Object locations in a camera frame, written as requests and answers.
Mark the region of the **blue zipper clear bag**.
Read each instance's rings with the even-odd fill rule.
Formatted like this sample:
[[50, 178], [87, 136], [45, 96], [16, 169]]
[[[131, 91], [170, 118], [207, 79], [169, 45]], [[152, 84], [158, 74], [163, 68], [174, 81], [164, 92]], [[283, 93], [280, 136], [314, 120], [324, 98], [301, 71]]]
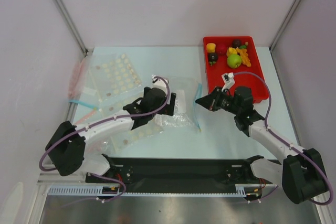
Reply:
[[169, 87], [176, 94], [173, 116], [157, 115], [154, 118], [156, 124], [162, 127], [193, 127], [201, 131], [195, 114], [195, 100], [201, 97], [202, 84], [193, 78], [168, 77]]

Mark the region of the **green toy apple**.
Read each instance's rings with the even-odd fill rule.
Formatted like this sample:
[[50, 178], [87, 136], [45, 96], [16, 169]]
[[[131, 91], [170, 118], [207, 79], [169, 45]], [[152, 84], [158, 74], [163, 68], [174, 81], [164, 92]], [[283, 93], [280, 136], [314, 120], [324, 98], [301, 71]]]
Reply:
[[232, 68], [236, 69], [242, 64], [242, 59], [238, 54], [231, 54], [227, 57], [227, 65]]

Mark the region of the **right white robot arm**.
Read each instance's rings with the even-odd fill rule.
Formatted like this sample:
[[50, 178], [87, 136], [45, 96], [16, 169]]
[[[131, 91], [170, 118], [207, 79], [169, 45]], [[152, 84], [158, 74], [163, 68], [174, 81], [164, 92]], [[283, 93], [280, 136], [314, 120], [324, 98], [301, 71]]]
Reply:
[[261, 156], [249, 158], [249, 165], [242, 169], [245, 181], [254, 183], [259, 178], [265, 179], [282, 188], [295, 204], [326, 192], [333, 196], [319, 152], [290, 143], [268, 127], [266, 118], [254, 109], [250, 88], [240, 86], [231, 95], [217, 87], [195, 102], [209, 111], [223, 109], [233, 114], [236, 127], [277, 159], [274, 163]]

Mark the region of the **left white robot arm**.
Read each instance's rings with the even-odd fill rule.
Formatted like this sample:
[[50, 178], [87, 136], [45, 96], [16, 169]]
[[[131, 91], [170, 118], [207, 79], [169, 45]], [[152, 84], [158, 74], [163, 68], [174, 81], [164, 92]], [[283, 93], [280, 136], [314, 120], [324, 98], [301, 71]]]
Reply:
[[97, 175], [102, 181], [115, 178], [112, 159], [105, 154], [91, 154], [89, 144], [121, 132], [135, 130], [148, 124], [156, 115], [174, 114], [176, 93], [160, 88], [144, 88], [143, 97], [123, 107], [109, 118], [83, 125], [62, 122], [45, 147], [39, 161], [40, 170], [47, 172], [43, 161], [49, 157], [61, 176], [75, 172]]

